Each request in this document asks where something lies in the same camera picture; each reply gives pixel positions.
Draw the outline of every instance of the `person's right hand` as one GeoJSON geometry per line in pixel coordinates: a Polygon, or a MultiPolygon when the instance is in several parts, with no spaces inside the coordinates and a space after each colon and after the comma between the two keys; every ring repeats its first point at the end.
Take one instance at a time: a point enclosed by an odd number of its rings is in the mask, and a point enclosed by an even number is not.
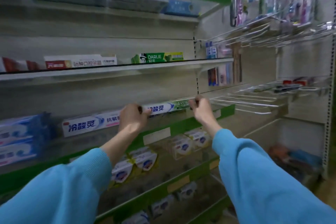
{"type": "Polygon", "coordinates": [[[221,126],[213,116],[210,101],[198,95],[195,99],[189,99],[189,105],[194,112],[196,120],[204,126],[210,136],[214,137],[217,131],[221,129],[221,126]]]}

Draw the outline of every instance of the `blue sleeve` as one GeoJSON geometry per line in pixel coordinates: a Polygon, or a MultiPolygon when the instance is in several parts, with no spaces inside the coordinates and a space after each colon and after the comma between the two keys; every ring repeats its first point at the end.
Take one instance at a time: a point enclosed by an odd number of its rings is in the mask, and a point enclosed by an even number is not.
{"type": "Polygon", "coordinates": [[[240,224],[336,223],[336,212],[254,141],[221,129],[212,148],[220,156],[220,175],[240,224]]]}
{"type": "Polygon", "coordinates": [[[0,207],[1,223],[92,224],[111,170],[109,158],[99,148],[68,165],[49,168],[0,207]]]}

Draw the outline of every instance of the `white label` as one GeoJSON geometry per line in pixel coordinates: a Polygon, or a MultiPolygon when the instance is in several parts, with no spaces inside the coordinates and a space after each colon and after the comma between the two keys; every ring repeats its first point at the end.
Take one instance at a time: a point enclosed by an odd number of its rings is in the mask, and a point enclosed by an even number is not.
{"type": "Polygon", "coordinates": [[[143,144],[148,145],[160,141],[166,137],[170,137],[170,127],[143,136],[143,144]]]}
{"type": "Polygon", "coordinates": [[[213,116],[215,116],[216,119],[218,119],[221,116],[221,110],[217,110],[213,112],[213,116]]]}

